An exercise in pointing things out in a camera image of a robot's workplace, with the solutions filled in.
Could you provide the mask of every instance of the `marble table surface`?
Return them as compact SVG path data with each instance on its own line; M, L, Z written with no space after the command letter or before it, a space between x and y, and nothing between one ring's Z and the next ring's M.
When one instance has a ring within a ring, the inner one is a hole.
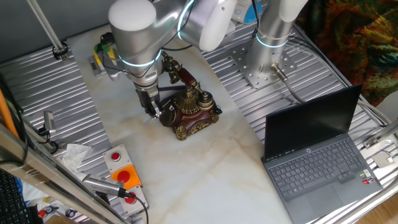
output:
M168 52L213 94L223 114L216 124L176 139L171 129L148 118L133 82L95 77L88 63L100 27L71 39L81 74L113 147L125 145L149 201L151 223L291 223L261 157L264 146L217 76L194 47ZM183 47L174 40L168 47ZM163 74L160 86L169 84Z

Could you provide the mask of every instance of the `keyboard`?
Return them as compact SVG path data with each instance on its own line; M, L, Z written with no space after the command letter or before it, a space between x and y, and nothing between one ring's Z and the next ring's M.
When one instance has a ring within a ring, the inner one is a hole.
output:
M271 167L269 173L282 196L291 197L324 182L343 180L365 163L354 142L346 139Z
M32 223L15 177L0 169L0 224Z

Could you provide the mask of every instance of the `red emergency stop button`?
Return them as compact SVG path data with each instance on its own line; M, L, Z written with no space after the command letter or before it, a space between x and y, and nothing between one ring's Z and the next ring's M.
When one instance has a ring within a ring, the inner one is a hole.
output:
M135 198L127 198L127 197L124 198L124 201L125 201L126 203L135 203L136 200L137 200L137 199L135 199Z
M120 154L115 152L114 154L112 154L112 160L117 162L120 160Z
M130 173L127 171L122 171L118 174L118 181L126 183L130 179Z

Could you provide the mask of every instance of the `antique telephone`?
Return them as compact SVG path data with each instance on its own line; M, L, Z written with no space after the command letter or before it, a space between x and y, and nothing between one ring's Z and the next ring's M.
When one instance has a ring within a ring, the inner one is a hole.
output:
M185 88L162 100L163 113L160 122L170 127L178 140L186 140L192 134L218 121L222 113L213 95L200 88L197 80L187 69L162 51L164 71L170 76L171 84L181 80Z

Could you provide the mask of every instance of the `control box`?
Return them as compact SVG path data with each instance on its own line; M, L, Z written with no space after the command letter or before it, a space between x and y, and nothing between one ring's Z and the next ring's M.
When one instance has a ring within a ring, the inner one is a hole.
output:
M137 198L144 202L146 208L149 208L147 199L142 191L142 184L136 172L129 154L123 145L114 147L103 153L104 160L111 173L110 178L120 181L124 184L124 188L135 194ZM134 198L119 198L124 213L127 216L137 214L144 210L141 203Z

